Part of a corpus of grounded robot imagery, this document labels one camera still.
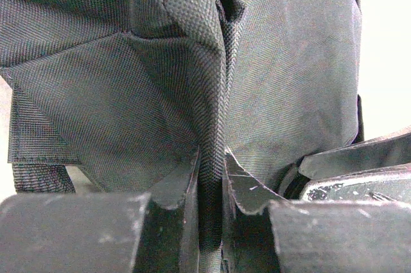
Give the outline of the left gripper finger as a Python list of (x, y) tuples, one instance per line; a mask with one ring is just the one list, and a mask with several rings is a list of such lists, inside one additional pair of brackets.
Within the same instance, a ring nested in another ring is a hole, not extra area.
[(76, 194), (58, 164), (14, 164), (1, 203), (2, 272), (197, 272), (193, 152), (146, 193)]
[(227, 152), (226, 272), (409, 272), (410, 205), (286, 200)]

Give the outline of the black student backpack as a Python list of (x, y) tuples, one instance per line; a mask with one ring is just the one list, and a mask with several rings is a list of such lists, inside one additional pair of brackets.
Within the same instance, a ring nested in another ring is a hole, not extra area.
[(226, 153), (280, 196), (362, 140), (360, 30), (358, 0), (1, 0), (9, 161), (133, 194), (199, 152), (197, 272), (225, 272)]

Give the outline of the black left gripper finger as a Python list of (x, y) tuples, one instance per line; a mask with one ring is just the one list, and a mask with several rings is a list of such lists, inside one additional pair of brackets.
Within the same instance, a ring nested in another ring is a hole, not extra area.
[(410, 132), (306, 156), (279, 186), (288, 199), (410, 202)]

